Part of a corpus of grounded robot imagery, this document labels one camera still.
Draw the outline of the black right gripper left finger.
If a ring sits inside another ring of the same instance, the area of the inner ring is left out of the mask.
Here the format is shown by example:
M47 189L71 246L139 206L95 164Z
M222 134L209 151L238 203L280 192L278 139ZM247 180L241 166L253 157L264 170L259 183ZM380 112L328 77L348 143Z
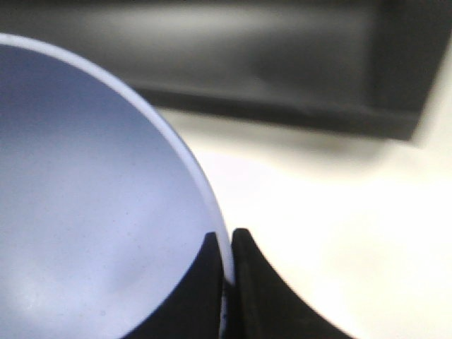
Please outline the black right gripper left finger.
M194 262L164 302L131 338L218 338L223 267L214 232L205 235Z

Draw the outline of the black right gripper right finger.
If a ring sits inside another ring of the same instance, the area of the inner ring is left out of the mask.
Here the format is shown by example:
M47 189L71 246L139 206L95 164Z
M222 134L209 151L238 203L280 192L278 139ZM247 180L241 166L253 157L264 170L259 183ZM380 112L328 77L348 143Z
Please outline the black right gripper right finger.
M235 338L349 338L292 291L250 231L233 232L232 253Z

